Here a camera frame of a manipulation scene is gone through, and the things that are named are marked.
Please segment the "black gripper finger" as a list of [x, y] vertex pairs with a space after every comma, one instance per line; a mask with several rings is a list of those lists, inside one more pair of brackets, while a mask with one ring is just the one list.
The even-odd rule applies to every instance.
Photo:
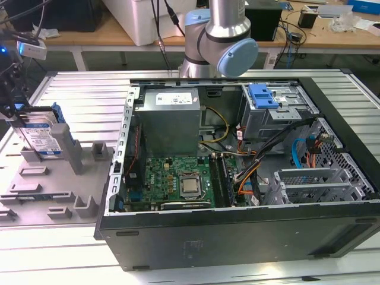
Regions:
[[25, 123], [23, 118], [21, 117], [23, 113], [23, 109], [27, 107], [25, 103], [15, 103], [15, 120], [11, 122], [12, 127], [24, 127]]

